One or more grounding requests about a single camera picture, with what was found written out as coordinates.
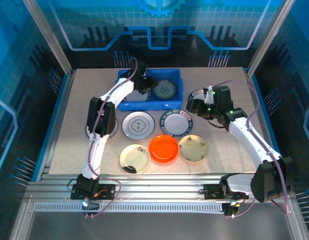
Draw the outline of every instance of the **white robotic arm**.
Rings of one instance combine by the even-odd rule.
[[[133,92],[134,90],[134,82],[131,80],[127,81],[126,83],[123,83],[127,80],[127,78],[123,77],[120,78],[119,81],[116,83],[116,85],[110,89],[109,92],[107,92],[105,95],[102,95],[100,99],[102,101],[106,101],[107,97],[109,96],[107,102],[114,103],[114,108],[116,109],[118,104],[130,93]],[[89,133],[89,147],[88,151],[86,154],[86,159],[85,159],[85,164],[84,168],[82,170],[82,175],[83,177],[87,179],[97,179],[98,176],[94,174],[89,167],[89,152],[90,153],[90,158],[91,158],[91,167],[97,173],[100,175],[100,164],[101,164],[101,159],[103,157],[104,153],[104,148],[105,144],[107,142],[107,139],[109,137],[109,134],[104,135],[103,137],[100,136],[100,134],[96,133],[94,135],[93,132]],[[91,145],[94,140],[94,147],[91,149]]]
[[[89,147],[82,173],[72,186],[71,199],[91,199],[100,190],[100,163],[109,134],[115,127],[116,107],[132,91],[145,94],[158,85],[154,77],[147,76],[147,68],[146,64],[139,61],[134,68],[123,73],[105,95],[90,100],[86,123]]]
[[[292,159],[282,158],[252,124],[248,124],[247,114],[241,108],[234,108],[227,86],[209,87],[204,91],[205,101],[192,99],[188,101],[186,109],[208,121],[217,119],[243,145],[256,166],[255,174],[226,175],[220,182],[226,189],[225,192],[252,194],[259,202],[282,197],[285,192],[283,186],[286,186],[286,192],[290,194],[296,177],[296,166]],[[284,183],[277,166],[282,171]]]

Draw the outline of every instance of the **table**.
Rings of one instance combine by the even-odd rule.
[[[85,126],[90,99],[100,97],[113,87],[119,69],[98,68],[78,69],[73,80],[61,129],[53,154],[49,174],[80,174],[86,160],[89,140],[85,134]],[[185,109],[189,94],[197,89],[215,85],[227,80],[246,83],[244,70],[241,67],[184,67],[180,68],[183,79],[183,103]],[[229,83],[231,98],[235,108],[242,108],[247,114],[254,110],[250,90],[242,84]],[[155,121],[152,135],[142,141],[127,138],[122,132],[122,121],[130,112],[116,109],[119,130],[116,136],[106,143],[101,161],[102,174],[129,174],[119,163],[121,151],[131,144],[149,146],[153,137],[163,134],[159,127],[159,119],[165,111],[148,111]],[[243,146],[224,129],[215,128],[194,114],[190,114],[193,128],[190,134],[204,138],[208,143],[208,157],[200,163],[189,163],[177,158],[168,166],[151,161],[143,174],[196,174],[196,173],[243,173],[254,172],[256,167]],[[251,119],[256,130],[262,135],[257,115]]]

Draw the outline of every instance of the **blue plastic tray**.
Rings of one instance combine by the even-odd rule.
[[[121,74],[127,70],[120,70],[118,72],[119,80]],[[157,98],[154,94],[151,94],[149,101],[130,101],[121,102],[118,108],[121,111],[148,111],[148,110],[168,110],[168,109],[179,109],[183,103],[183,80],[181,79],[180,70],[177,68],[171,69],[150,69],[149,75],[155,77],[157,81],[169,80],[173,82],[177,88],[176,95],[168,100],[162,100]]]

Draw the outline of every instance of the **plate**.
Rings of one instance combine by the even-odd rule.
[[[208,156],[208,145],[202,137],[188,135],[180,140],[179,153],[184,160],[199,163]]]
[[[130,174],[142,173],[150,164],[149,151],[142,145],[127,146],[120,154],[120,166]]]
[[[153,89],[153,94],[158,99],[168,100],[173,98],[177,93],[176,85],[169,80],[159,81],[159,85]]]
[[[89,138],[89,131],[88,131],[88,126],[85,126],[85,135]],[[115,126],[114,126],[114,129],[113,131],[109,134],[109,137],[108,139],[106,140],[107,142],[110,141],[111,139],[114,138],[114,136],[117,134],[118,132],[118,129],[119,129],[119,123],[118,123],[118,120],[115,119]]]
[[[134,90],[132,93],[128,94],[123,101],[124,102],[145,102],[151,99],[151,92],[148,91],[145,94],[141,94],[137,90]]]
[[[182,138],[189,134],[193,125],[191,116],[181,109],[168,110],[160,118],[162,131],[174,138]]]
[[[124,135],[132,140],[148,138],[155,129],[155,121],[144,111],[135,111],[126,116],[122,122]]]
[[[188,97],[188,101],[192,99],[201,99],[201,100],[206,100],[204,90],[203,89],[198,89],[190,93]]]
[[[179,151],[177,141],[169,135],[159,135],[149,144],[150,156],[160,163],[168,163],[175,159]]]

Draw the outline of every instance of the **orange plastic plate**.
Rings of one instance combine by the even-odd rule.
[[[177,141],[169,135],[159,135],[151,140],[149,145],[150,156],[160,163],[168,163],[173,160],[178,152]]]

